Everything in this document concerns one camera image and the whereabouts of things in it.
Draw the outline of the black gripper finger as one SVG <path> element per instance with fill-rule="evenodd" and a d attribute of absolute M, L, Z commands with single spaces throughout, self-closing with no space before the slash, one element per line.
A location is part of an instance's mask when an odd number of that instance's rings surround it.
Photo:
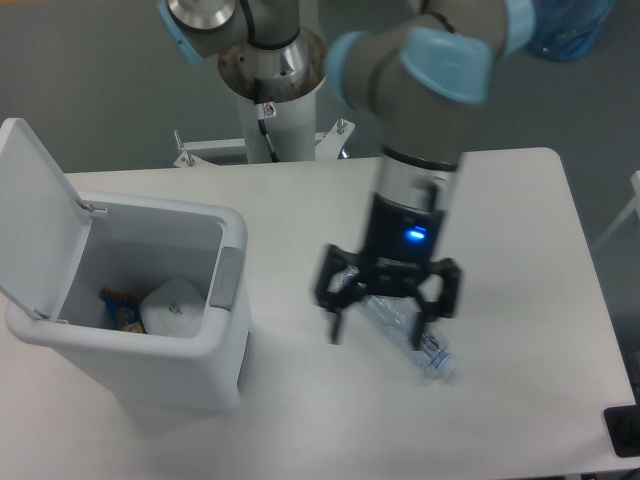
<path fill-rule="evenodd" d="M 462 274 L 462 269 L 454 259 L 444 258 L 431 262 L 427 274 L 421 281 L 410 285 L 410 297 L 418 306 L 410 335 L 410 345 L 413 350 L 420 349 L 421 339 L 428 323 L 455 316 Z M 431 276 L 437 276 L 441 280 L 439 293 L 433 301 L 427 300 L 420 290 L 421 283 Z"/>
<path fill-rule="evenodd" d="M 357 265 L 358 256 L 334 244 L 327 244 L 313 295 L 316 304 L 327 312 L 330 324 L 329 341 L 337 345 L 342 329 L 342 315 L 352 304 L 360 302 L 366 294 L 366 286 L 358 271 L 342 284 L 337 278 L 349 267 Z"/>

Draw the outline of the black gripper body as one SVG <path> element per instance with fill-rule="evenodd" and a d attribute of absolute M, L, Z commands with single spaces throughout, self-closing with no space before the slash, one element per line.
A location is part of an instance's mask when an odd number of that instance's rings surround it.
<path fill-rule="evenodd" d="M 359 281 L 366 292 L 411 296 L 431 274 L 431 258 L 444 218 L 442 210 L 410 208 L 374 195 L 357 260 Z"/>

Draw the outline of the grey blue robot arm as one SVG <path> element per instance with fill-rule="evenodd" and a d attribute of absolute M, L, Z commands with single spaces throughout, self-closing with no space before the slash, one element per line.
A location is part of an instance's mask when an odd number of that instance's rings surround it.
<path fill-rule="evenodd" d="M 530 1 L 426 1 L 382 33 L 349 32 L 311 46 L 295 1 L 162 1 L 160 15 L 192 61 L 218 60 L 229 88 L 249 100 L 272 161 L 269 134 L 281 106 L 326 83 L 385 128 L 378 183 L 359 251 L 329 245 L 314 290 L 337 341 L 343 312 L 368 295 L 417 305 L 408 342 L 455 314 L 462 272 L 435 260 L 475 118 L 494 63 L 532 38 Z"/>

